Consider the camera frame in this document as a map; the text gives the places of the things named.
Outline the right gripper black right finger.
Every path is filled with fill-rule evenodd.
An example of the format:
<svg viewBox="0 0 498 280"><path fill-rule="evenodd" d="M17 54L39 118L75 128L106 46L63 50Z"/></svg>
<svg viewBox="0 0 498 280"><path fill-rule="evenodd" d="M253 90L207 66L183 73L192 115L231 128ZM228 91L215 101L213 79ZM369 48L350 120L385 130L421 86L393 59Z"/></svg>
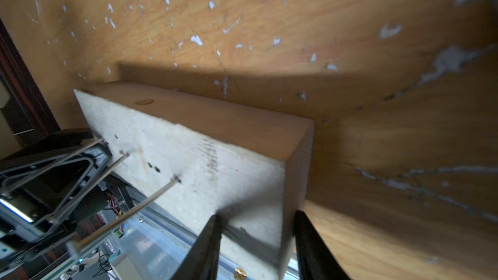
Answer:
<svg viewBox="0 0 498 280"><path fill-rule="evenodd" d="M303 211L296 212L293 233L300 279L350 280Z"/></svg>

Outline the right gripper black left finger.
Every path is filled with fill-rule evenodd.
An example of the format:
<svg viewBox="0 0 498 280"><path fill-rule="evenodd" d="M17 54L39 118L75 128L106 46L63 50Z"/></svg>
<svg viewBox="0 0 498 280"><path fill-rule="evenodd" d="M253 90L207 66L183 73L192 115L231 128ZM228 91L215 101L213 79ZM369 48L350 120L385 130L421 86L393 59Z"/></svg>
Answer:
<svg viewBox="0 0 498 280"><path fill-rule="evenodd" d="M217 278L222 228L220 216L213 215L201 231L182 264L171 280Z"/></svg>

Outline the white wooden block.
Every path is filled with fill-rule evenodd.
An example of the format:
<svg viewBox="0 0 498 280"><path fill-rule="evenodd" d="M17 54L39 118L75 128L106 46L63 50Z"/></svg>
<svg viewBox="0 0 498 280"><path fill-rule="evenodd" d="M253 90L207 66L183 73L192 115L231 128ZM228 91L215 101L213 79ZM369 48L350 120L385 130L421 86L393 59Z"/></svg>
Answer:
<svg viewBox="0 0 498 280"><path fill-rule="evenodd" d="M311 119L131 82L76 90L122 179L193 233L219 215L220 251L254 279L282 279L306 197Z"/></svg>

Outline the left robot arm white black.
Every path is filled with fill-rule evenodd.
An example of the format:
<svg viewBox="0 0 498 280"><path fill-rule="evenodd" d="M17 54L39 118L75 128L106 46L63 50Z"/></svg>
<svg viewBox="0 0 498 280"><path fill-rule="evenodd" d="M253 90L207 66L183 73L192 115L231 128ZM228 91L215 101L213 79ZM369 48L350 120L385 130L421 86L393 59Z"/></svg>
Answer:
<svg viewBox="0 0 498 280"><path fill-rule="evenodd" d="M88 131L59 132L1 160L1 275L76 236L108 206L112 153Z"/></svg>

